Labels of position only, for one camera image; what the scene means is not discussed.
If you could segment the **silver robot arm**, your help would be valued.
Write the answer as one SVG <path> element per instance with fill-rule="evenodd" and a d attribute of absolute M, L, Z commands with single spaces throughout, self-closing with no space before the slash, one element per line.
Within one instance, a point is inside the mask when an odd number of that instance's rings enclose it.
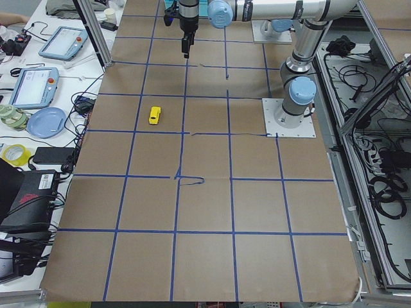
<path fill-rule="evenodd" d="M 305 74 L 332 21 L 344 16 L 356 1 L 209 1 L 207 14 L 215 28 L 224 28 L 233 21 L 303 21 L 292 54 L 281 66 L 284 87 L 282 105 L 274 112 L 275 121 L 285 128 L 300 125 L 304 112 L 313 101 L 316 90 L 308 98 L 299 98 L 292 91 L 315 86 Z"/>

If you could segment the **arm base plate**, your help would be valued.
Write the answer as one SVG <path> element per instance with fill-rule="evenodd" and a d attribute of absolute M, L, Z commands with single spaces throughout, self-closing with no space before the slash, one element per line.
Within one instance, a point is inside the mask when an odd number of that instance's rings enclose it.
<path fill-rule="evenodd" d="M 290 29 L 292 26 L 293 21 L 290 19 L 252 21 L 254 42 L 261 44 L 291 44 Z"/>
<path fill-rule="evenodd" d="M 283 99 L 263 98 L 262 104 L 268 137 L 316 138 L 308 107 L 303 115 L 293 116 L 283 110 Z"/>

